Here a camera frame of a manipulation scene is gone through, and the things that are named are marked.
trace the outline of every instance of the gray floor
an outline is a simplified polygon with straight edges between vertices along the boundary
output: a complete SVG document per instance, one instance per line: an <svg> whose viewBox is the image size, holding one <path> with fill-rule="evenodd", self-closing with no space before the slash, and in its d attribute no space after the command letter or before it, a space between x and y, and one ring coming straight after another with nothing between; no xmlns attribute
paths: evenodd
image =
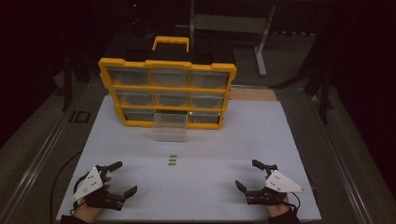
<svg viewBox="0 0 396 224"><path fill-rule="evenodd" d="M271 35L263 55L268 77L258 75L253 49L234 49L238 73L233 84L267 88L296 75L314 39ZM323 125L315 97L302 92L304 83L276 91L276 97L285 109L305 170L318 193L322 220L314 223L395 223L396 203L337 90L331 88L333 109L328 111L329 125ZM74 84L75 101L68 111L62 112L62 97L51 96L1 148L1 223L50 223L52 182L62 165L84 148L107 94L98 77L90 83ZM90 112L91 117L87 123L73 122L73 111ZM74 159L60 175L52 217L58 212L77 162Z"/></svg>

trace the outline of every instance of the organizer drawer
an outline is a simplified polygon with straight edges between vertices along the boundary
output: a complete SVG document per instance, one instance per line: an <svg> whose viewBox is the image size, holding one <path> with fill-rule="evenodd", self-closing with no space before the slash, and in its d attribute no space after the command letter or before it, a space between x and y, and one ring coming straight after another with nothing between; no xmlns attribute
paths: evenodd
<svg viewBox="0 0 396 224"><path fill-rule="evenodd" d="M149 85L149 78L145 68L108 67L107 70L116 85Z"/></svg>
<svg viewBox="0 0 396 224"><path fill-rule="evenodd" d="M187 93L178 91L155 91L155 105L187 106Z"/></svg>
<svg viewBox="0 0 396 224"><path fill-rule="evenodd" d="M219 123L220 113L190 112L191 123Z"/></svg>
<svg viewBox="0 0 396 224"><path fill-rule="evenodd" d="M121 105L152 105L151 91L117 90Z"/></svg>
<svg viewBox="0 0 396 224"><path fill-rule="evenodd" d="M225 89L229 72L191 71L191 86L204 89Z"/></svg>
<svg viewBox="0 0 396 224"><path fill-rule="evenodd" d="M151 84L160 87L188 87L189 72L174 68L149 69Z"/></svg>
<svg viewBox="0 0 396 224"><path fill-rule="evenodd" d="M217 93L190 93L190 107L222 108L224 94Z"/></svg>
<svg viewBox="0 0 396 224"><path fill-rule="evenodd" d="M149 109L123 109L127 120L153 121L154 110Z"/></svg>

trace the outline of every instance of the black wire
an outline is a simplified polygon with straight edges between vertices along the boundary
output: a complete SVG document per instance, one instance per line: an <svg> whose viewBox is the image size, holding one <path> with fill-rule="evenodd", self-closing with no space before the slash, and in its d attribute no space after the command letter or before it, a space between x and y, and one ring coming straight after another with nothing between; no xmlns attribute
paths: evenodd
<svg viewBox="0 0 396 224"><path fill-rule="evenodd" d="M72 210L70 210L70 216L73 216L73 211L76 211L78 208L80 208L84 203L81 203L79 206L73 208Z"/></svg>
<svg viewBox="0 0 396 224"><path fill-rule="evenodd" d="M56 182L58 181L59 176L61 175L62 171L64 168L72 161L75 157L77 157L79 154L82 153L82 150L76 153L72 158L70 158L61 168L61 170L58 172L58 174L55 177L55 180L52 183L52 187L50 190L50 196L49 196L49 223L52 223L52 213L53 213L53 192L55 191L55 186Z"/></svg>

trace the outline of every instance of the cable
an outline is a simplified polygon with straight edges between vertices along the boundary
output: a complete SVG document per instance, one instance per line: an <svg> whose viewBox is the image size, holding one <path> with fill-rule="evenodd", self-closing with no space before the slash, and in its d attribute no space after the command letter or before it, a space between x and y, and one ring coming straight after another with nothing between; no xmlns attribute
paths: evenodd
<svg viewBox="0 0 396 224"><path fill-rule="evenodd" d="M50 190L50 195L49 195L49 224L52 223L52 213L53 213L53 193L55 191L55 186L56 186L56 182L58 181L59 176L61 175L62 171L64 170L64 168L70 163L70 161L72 161L75 157L77 157L79 154L82 153L82 150L79 151L78 153L76 153L72 158L70 158L61 168L61 170L58 172L58 174L55 177L55 180L52 183L52 187Z"/></svg>

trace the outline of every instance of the workbench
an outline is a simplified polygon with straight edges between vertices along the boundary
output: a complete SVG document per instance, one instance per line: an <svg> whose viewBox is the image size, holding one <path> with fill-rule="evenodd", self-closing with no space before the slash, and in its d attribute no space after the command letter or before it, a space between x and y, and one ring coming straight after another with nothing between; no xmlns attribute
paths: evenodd
<svg viewBox="0 0 396 224"><path fill-rule="evenodd" d="M114 194L137 185L137 193L121 211L105 210L98 221L235 222L267 219L262 205L247 205L235 180L248 189L262 189L266 173L252 160L276 164L301 185L297 193L300 220L318 220L320 213L299 151L279 101L230 100L220 130L187 130L185 142L159 142L150 128L121 125L106 96L87 144L64 195L57 219L73 208L73 187L95 165L122 161L113 173ZM290 203L298 204L289 195Z"/></svg>

